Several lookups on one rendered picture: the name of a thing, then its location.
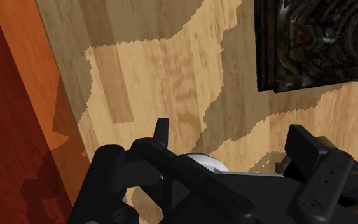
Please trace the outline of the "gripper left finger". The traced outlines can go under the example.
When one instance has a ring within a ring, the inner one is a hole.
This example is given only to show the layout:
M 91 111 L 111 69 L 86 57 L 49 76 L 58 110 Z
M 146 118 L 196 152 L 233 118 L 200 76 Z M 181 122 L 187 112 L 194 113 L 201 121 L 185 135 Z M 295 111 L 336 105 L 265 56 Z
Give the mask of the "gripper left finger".
M 167 148 L 169 121 L 159 118 L 152 137 L 129 150 L 99 147 L 68 224 L 140 224 L 139 212 L 123 201 L 140 187 L 162 210 L 159 224 L 255 224 L 254 204 L 188 155 Z

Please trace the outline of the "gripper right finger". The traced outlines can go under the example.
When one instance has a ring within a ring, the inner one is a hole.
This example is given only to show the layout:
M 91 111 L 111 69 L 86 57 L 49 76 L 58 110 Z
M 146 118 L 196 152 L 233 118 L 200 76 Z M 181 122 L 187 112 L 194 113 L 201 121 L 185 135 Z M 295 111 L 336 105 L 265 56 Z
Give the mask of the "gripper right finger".
M 298 124 L 289 126 L 285 151 L 305 179 L 287 210 L 294 219 L 358 219 L 339 203 L 346 197 L 358 205 L 358 162 L 350 154 Z

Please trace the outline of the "dark patterned robot stand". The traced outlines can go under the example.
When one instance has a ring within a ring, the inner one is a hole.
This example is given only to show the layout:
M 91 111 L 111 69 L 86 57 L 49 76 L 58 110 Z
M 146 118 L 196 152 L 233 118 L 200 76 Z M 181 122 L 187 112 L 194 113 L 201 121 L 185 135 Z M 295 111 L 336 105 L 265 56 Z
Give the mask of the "dark patterned robot stand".
M 358 81 L 358 0 L 254 0 L 259 91 Z

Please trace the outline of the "red orange wooden furniture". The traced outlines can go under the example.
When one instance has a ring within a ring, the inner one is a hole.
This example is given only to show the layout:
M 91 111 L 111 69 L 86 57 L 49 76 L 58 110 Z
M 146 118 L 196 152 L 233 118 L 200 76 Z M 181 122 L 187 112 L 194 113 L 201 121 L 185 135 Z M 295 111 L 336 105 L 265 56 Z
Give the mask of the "red orange wooden furniture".
M 88 166 L 34 0 L 0 0 L 0 224 L 67 224 Z

